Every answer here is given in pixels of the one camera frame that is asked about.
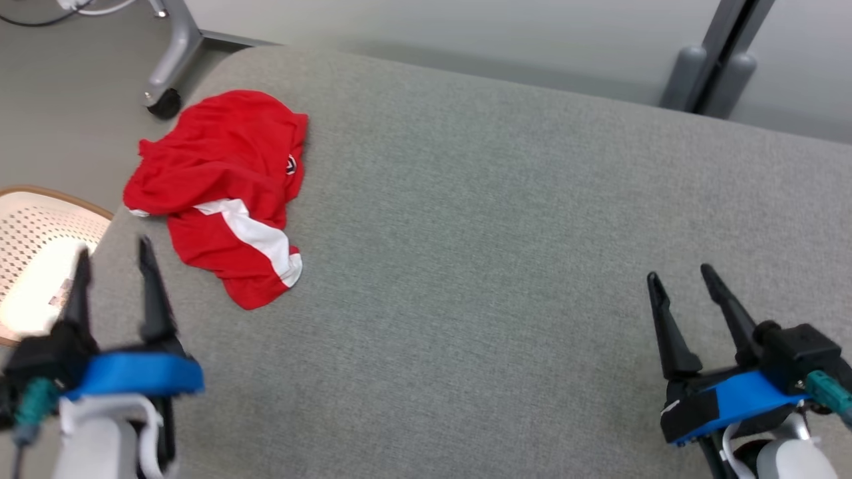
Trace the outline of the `grey metal upright post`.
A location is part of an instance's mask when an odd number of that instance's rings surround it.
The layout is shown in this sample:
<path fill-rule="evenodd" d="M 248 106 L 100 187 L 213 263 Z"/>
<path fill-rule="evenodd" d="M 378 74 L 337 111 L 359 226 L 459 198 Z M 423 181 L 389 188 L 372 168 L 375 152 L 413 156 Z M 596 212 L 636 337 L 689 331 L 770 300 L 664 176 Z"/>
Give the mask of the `grey metal upright post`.
<path fill-rule="evenodd" d="M 775 0 L 719 0 L 699 45 L 681 48 L 658 106 L 728 119 L 757 70 L 749 51 Z"/>

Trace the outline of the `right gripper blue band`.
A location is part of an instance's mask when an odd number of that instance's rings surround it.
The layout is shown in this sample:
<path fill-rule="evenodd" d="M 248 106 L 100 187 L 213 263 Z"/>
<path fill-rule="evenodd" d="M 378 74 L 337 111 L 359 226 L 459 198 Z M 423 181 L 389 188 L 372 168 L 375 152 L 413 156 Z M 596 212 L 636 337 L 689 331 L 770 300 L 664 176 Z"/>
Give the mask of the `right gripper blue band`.
<path fill-rule="evenodd" d="M 753 333 L 757 325 L 711 264 L 700 273 L 713 303 L 721 309 L 740 367 L 759 363 Z M 664 440 L 678 448 L 696 443 L 713 479 L 758 479 L 760 452 L 770 441 L 807 440 L 803 395 L 785 395 L 758 371 L 733 367 L 701 374 L 703 364 L 691 352 L 670 311 L 670 298 L 654 271 L 647 275 L 649 302 L 666 403 L 660 413 Z"/>

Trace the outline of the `red number 23 jersey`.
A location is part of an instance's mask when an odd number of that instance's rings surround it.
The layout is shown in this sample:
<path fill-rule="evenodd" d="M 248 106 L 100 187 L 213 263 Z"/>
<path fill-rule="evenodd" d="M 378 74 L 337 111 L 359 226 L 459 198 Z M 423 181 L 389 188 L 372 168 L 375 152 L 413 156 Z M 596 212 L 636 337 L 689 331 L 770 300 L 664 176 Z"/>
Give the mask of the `red number 23 jersey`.
<path fill-rule="evenodd" d="M 201 100 L 164 137 L 140 141 L 124 205 L 165 218 L 180 260 L 213 273 L 238 306 L 268 305 L 302 274 L 285 229 L 308 125 L 306 113 L 257 90 Z"/>

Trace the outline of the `beige perforated laundry basket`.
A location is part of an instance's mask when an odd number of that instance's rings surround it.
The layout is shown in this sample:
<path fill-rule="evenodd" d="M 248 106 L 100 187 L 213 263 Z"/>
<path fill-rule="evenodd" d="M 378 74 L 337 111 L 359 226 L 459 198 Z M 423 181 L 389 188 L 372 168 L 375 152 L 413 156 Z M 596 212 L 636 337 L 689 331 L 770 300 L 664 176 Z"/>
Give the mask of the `beige perforated laundry basket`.
<path fill-rule="evenodd" d="M 112 219 L 109 210 L 52 189 L 0 189 L 0 347 L 51 329 L 77 255 L 94 252 Z"/>

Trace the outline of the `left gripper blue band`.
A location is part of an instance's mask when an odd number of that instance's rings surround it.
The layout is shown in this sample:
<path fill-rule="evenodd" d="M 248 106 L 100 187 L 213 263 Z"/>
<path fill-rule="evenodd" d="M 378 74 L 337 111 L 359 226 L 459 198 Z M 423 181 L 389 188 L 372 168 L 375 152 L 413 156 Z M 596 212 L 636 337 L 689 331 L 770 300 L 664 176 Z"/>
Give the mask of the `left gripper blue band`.
<path fill-rule="evenodd" d="M 201 364 L 178 339 L 164 280 L 147 236 L 138 238 L 138 269 L 143 282 L 141 343 L 97 355 L 82 385 L 62 398 L 62 434 L 67 444 L 96 418 L 128 425 L 136 433 L 137 466 L 177 466 L 173 399 L 204 392 Z M 80 249 L 62 321 L 91 333 L 89 324 L 91 261 Z"/>

